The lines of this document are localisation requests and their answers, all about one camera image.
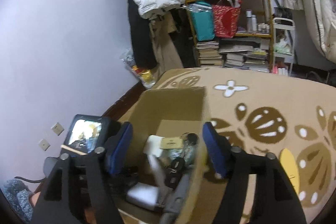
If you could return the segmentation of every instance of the metal bolt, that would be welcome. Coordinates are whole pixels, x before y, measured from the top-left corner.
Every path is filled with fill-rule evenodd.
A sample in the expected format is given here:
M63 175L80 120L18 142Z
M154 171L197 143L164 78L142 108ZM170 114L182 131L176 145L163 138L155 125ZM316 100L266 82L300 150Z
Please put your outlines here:
M233 153L240 153L242 151L242 149L239 146L233 146L233 147L231 147L231 151Z
M67 158L69 158L69 154L68 153L63 153L59 158L61 160L66 160Z
M277 158L275 154L271 152L267 153L266 157L269 158L270 160L275 160Z
M94 150L94 152L95 152L96 154L103 153L104 151L105 151L105 148L102 147L102 146L97 147L97 148Z

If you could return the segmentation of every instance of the white rack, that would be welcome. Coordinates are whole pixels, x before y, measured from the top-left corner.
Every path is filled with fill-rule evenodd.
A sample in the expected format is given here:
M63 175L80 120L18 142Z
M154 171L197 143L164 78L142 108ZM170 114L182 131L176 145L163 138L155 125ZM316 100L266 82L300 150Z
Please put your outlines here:
M291 25L284 25L277 23L278 20L290 22ZM275 65L276 57L284 58L284 63L290 63L290 69L288 71L288 75L290 76L292 73L293 63L294 63L294 49L295 49L295 23L293 20L288 18L276 17L273 19L273 49L275 48L275 44L277 42L276 30L287 30L288 32L292 32L293 37L293 45L291 45L291 51L288 54L275 52L273 50L273 66Z

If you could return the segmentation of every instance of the red gift bag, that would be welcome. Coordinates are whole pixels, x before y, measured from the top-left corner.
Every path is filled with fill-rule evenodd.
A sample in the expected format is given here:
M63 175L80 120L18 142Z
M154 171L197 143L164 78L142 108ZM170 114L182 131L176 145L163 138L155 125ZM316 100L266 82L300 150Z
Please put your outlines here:
M217 37L225 38L234 37L237 31L240 7L234 8L231 6L219 5L218 3L212 6L215 23L215 35Z

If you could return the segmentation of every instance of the cardboard box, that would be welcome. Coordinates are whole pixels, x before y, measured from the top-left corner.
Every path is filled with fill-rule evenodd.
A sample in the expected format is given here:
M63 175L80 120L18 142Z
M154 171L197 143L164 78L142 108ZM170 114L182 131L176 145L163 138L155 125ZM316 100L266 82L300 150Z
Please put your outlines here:
M193 132L199 136L188 196L175 221L176 224L185 224L190 220L197 200L207 157L206 146L201 136L202 126L209 118L206 89L197 87L145 91L129 119L133 125L133 139L127 152L125 166L138 166L140 182L150 185L155 185L154 178L145 172L147 157L143 154L148 136L177 137L185 132ZM115 200L115 203L127 224L157 224L161 217L158 212L148 211L122 199Z

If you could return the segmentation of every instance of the camera screen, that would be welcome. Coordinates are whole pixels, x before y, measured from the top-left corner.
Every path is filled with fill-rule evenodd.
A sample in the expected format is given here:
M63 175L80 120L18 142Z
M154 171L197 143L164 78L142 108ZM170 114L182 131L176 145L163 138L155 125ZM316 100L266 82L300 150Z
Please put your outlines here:
M78 120L72 129L68 145L76 150L90 153L95 149L100 130L100 122Z

